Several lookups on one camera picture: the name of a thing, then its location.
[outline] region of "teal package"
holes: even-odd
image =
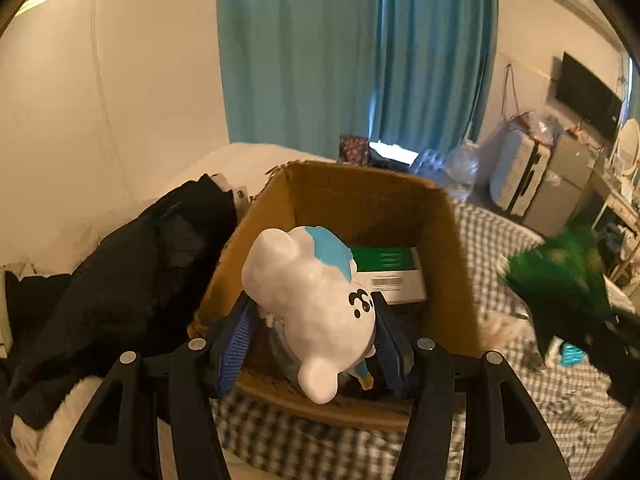
[[[574,346],[571,343],[562,344],[562,360],[560,361],[561,366],[578,365],[582,362],[583,357],[584,351],[579,349],[577,346]]]

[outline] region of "metal screw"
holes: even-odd
[[[436,343],[433,339],[429,339],[428,337],[421,337],[417,341],[418,348],[422,348],[423,350],[433,350],[436,348]]]
[[[124,354],[120,356],[120,362],[124,365],[130,365],[133,361],[136,360],[136,357],[136,353],[129,350],[127,352],[124,352]]]
[[[502,362],[502,356],[498,352],[487,352],[486,360],[492,365],[499,365]]]
[[[191,350],[202,350],[207,345],[207,342],[203,338],[197,337],[189,341],[189,348]]]

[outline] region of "green plastic bag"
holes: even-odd
[[[612,319],[602,260],[588,226],[568,226],[544,244],[513,255],[500,275],[529,309],[542,356],[555,335],[550,327],[571,322],[562,305]]]

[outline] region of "air conditioner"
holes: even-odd
[[[577,14],[584,22],[588,23],[594,28],[601,36],[603,36],[613,47],[620,52],[624,52],[625,48],[620,41],[620,38],[616,34],[616,31],[611,27],[611,24],[607,21],[606,17],[593,0],[555,0],[567,9],[571,10],[574,14]]]

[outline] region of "teal curtain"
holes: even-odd
[[[379,0],[370,140],[447,153],[478,137],[498,0]]]
[[[377,2],[218,0],[230,140],[336,158],[341,134],[366,137]]]

